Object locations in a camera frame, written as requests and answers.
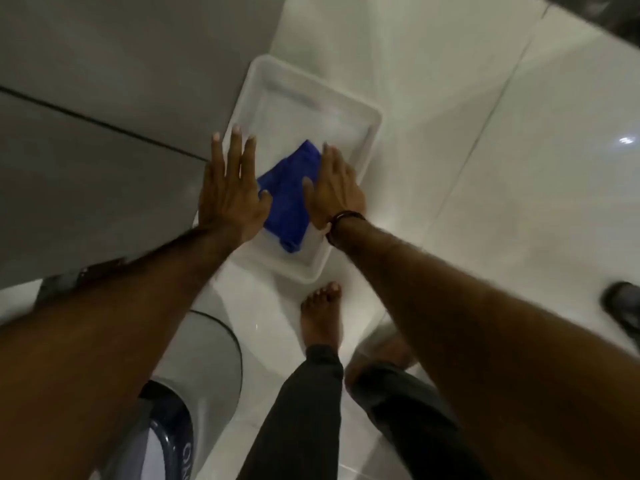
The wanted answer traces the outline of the person's right hand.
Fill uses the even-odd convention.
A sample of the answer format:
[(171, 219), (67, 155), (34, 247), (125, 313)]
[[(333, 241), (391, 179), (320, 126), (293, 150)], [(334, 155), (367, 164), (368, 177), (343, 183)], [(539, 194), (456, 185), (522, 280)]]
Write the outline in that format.
[(323, 145), (319, 170), (313, 183), (317, 213), (308, 216), (318, 231), (327, 233), (329, 221), (341, 211), (354, 210), (365, 215), (365, 197), (356, 181), (356, 172), (335, 146)]

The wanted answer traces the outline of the person's left hand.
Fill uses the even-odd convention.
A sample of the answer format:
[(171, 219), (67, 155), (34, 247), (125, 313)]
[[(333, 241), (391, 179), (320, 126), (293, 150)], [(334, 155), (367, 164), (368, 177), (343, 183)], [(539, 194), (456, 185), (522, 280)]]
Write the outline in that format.
[(260, 189), (255, 176), (256, 149), (256, 138), (244, 139), (240, 126), (235, 125), (228, 151), (223, 153), (225, 176), (212, 177), (211, 160), (204, 173), (198, 226), (220, 234), (233, 250), (252, 240), (266, 221), (257, 215)]

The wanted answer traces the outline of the person's left forearm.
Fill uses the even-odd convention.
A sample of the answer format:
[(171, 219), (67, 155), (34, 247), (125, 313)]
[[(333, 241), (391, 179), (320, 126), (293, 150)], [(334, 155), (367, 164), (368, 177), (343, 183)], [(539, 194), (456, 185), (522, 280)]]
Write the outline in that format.
[(192, 231), (0, 327), (0, 480), (88, 480), (241, 234)]

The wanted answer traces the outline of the person's right forearm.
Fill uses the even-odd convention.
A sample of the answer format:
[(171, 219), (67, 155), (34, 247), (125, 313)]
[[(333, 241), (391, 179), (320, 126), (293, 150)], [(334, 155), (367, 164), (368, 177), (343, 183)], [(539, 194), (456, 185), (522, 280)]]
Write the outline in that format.
[(345, 219), (341, 250), (501, 480), (640, 480), (640, 358)]

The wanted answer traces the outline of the blue cloth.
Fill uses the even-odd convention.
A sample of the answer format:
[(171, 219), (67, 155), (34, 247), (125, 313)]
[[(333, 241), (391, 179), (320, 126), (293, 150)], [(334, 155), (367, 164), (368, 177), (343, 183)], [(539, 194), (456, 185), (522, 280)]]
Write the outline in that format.
[(315, 183), (320, 165), (320, 151), (311, 141), (305, 140), (292, 154), (257, 179), (260, 190), (266, 190), (273, 199), (263, 227), (290, 254), (301, 249), (310, 223), (303, 179), (307, 177)]

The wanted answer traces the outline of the black wristband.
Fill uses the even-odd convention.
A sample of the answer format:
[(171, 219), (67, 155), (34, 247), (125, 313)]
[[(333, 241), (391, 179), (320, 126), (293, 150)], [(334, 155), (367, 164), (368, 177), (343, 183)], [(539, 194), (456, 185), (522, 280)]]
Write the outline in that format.
[(359, 220), (363, 220), (366, 221), (366, 217), (364, 217), (363, 214), (361, 214), (360, 212), (354, 211), (354, 210), (344, 210), (341, 211), (339, 213), (337, 213), (336, 215), (334, 215), (334, 217), (331, 218), (331, 220), (329, 221), (328, 225), (328, 231), (325, 234), (326, 240), (327, 242), (334, 248), (337, 247), (336, 243), (335, 243), (335, 239), (334, 239), (334, 234), (333, 232), (337, 229), (338, 225), (340, 224), (341, 221), (345, 220), (345, 219), (359, 219)]

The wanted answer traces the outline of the white plastic tray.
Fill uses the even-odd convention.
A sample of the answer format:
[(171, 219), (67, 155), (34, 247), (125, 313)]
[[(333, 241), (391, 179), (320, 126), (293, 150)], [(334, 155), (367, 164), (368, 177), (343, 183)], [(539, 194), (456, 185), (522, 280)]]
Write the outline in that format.
[[(338, 147), (360, 184), (378, 144), (383, 115), (374, 105), (263, 54), (247, 71), (222, 138), (224, 158), (235, 125), (244, 137), (257, 137), (257, 177), (309, 141), (318, 149), (323, 143)], [(287, 252), (274, 234), (261, 230), (233, 259), (309, 284), (322, 274), (331, 250), (322, 233), (309, 225), (299, 251)]]

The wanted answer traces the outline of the person's left foot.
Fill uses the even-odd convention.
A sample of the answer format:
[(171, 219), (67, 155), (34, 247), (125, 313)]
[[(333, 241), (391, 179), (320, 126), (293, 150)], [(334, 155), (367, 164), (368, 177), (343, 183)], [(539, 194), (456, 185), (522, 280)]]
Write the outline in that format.
[(342, 287), (330, 282), (311, 292), (300, 306), (300, 329), (304, 349), (327, 346), (338, 352), (342, 341)]

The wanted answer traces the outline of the person's foot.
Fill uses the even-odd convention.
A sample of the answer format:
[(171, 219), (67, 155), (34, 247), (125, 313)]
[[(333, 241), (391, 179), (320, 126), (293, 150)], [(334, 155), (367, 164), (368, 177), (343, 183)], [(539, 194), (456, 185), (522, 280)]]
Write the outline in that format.
[(361, 343), (352, 355), (346, 370), (344, 383), (350, 389), (370, 366), (391, 364), (406, 371), (418, 360), (412, 348), (398, 330), (378, 330)]
[(311, 292), (300, 306), (300, 329), (304, 349), (327, 346), (338, 352), (342, 341), (342, 287), (330, 282)]

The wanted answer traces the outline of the person's right foot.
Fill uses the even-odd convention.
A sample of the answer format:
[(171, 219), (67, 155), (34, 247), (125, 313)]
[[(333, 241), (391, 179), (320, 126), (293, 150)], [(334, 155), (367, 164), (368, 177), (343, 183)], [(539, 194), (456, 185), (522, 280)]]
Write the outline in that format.
[(378, 330), (361, 343), (352, 355), (346, 370), (344, 383), (350, 389), (370, 366), (391, 364), (406, 371), (418, 360), (412, 348), (398, 330)]

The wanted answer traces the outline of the grey bin with navy band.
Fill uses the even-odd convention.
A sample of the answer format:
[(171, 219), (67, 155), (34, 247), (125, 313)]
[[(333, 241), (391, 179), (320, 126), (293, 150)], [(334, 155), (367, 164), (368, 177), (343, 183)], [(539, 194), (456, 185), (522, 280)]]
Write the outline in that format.
[(242, 382), (231, 328), (190, 310), (89, 480), (195, 480), (236, 412)]

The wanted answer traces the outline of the person's left trouser leg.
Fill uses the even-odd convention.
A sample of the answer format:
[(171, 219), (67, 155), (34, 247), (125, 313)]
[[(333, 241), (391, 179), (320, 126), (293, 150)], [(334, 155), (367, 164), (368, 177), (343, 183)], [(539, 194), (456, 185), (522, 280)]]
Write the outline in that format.
[(337, 480), (344, 369), (313, 345), (281, 387), (237, 480)]

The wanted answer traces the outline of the person's trouser leg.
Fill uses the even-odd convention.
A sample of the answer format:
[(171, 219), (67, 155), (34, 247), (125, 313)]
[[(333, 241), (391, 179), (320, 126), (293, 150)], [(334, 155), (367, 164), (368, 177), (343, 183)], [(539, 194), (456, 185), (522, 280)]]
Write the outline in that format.
[(435, 387), (373, 362), (346, 389), (413, 480), (492, 480)]
[(344, 369), (313, 345), (281, 387), (237, 480), (337, 480)]

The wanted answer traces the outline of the person's right trouser leg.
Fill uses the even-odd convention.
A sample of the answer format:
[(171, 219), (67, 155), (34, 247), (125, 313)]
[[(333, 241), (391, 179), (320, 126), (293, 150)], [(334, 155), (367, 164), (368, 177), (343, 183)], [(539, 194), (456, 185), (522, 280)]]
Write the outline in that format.
[(492, 480), (435, 387), (373, 362), (346, 389), (413, 480)]

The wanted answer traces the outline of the black shoe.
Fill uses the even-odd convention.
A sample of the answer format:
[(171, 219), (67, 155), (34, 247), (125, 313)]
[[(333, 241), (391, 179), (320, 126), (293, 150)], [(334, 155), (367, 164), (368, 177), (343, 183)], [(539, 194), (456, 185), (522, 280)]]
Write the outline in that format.
[(599, 302), (640, 352), (640, 285), (614, 282), (602, 292)]

